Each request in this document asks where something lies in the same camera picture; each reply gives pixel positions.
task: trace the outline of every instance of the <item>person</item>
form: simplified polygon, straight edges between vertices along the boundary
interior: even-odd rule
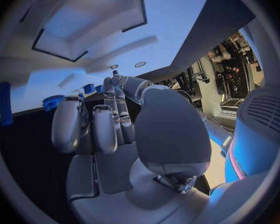
[[[221,63],[223,60],[230,60],[231,55],[227,52],[226,48],[223,45],[219,45],[220,53],[216,54],[214,51],[209,51],[207,55],[213,63]]]

